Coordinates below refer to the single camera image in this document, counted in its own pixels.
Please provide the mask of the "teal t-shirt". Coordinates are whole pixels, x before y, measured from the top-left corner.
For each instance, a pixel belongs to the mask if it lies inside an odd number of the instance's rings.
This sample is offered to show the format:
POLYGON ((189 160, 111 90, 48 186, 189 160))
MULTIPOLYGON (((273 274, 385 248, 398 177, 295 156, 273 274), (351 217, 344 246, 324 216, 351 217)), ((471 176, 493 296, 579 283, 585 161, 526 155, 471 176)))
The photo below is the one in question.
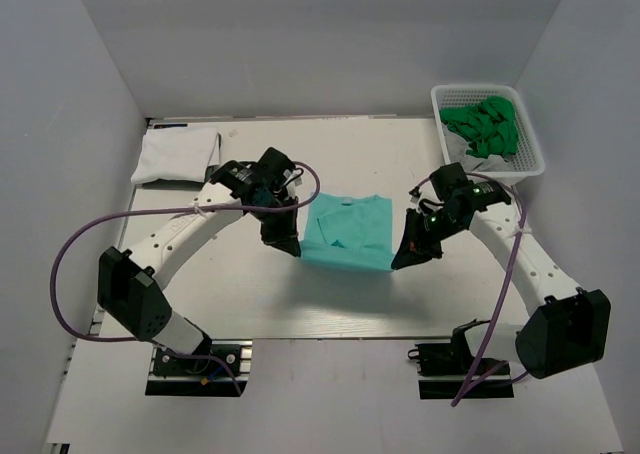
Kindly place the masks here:
POLYGON ((309 208, 301 259, 335 269, 389 272, 392 235, 391 199, 321 193, 309 208))

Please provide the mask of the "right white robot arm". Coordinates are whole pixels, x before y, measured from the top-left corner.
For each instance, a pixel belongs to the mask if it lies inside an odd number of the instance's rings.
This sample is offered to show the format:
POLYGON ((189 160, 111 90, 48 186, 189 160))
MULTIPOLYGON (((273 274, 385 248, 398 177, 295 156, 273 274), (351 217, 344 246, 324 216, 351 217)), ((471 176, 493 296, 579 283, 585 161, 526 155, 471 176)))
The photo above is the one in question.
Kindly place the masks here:
POLYGON ((600 290, 587 291, 565 274, 518 224, 511 201, 484 209, 406 211, 394 270, 439 259, 443 240, 470 231, 511 276, 529 315, 522 325, 472 320, 456 327, 446 344, 420 344, 411 352, 426 376, 483 374, 505 360, 544 379, 602 359, 611 303, 600 290))

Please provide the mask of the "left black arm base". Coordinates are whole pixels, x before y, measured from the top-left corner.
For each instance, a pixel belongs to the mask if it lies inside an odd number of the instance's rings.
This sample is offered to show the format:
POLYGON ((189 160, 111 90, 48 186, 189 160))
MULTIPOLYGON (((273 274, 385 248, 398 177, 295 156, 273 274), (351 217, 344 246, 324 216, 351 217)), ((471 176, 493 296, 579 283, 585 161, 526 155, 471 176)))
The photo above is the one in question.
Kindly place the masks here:
MULTIPOLYGON (((252 343, 250 341, 213 341, 204 355, 219 358, 228 366, 234 376, 243 376, 250 371, 252 343)), ((225 368, 216 361, 174 357, 162 348, 156 348, 153 351, 149 371, 156 377, 164 378, 223 376, 226 374, 225 368)))

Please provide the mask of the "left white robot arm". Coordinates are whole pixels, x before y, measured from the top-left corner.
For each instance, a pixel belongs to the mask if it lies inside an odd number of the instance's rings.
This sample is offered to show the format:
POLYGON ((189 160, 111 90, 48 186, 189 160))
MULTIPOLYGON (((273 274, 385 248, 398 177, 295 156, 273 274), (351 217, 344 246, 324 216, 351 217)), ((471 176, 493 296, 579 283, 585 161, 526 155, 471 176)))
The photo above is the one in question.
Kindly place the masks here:
POLYGON ((176 353, 188 372, 202 372, 211 361, 211 338, 171 307, 163 289, 207 242, 243 217, 240 205, 285 207, 297 201, 294 185, 279 192, 259 189, 256 200, 242 200, 221 183, 206 183, 188 213, 123 251, 111 247, 100 256, 98 304, 135 339, 176 353))

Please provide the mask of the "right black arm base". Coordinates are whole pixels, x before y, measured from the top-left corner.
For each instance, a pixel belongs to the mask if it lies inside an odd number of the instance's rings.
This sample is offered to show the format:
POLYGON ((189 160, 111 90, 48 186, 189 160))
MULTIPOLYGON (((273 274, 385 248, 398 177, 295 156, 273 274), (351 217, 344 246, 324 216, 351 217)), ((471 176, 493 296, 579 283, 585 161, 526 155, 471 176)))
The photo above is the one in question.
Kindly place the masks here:
MULTIPOLYGON (((444 340, 419 342, 408 350, 407 358, 417 364, 420 380, 462 380, 472 363, 471 360, 459 360, 454 355, 451 343, 444 340)), ((502 365, 498 360, 483 358, 472 379, 475 380, 496 366, 498 369, 492 376, 510 376, 511 369, 508 364, 502 365)))

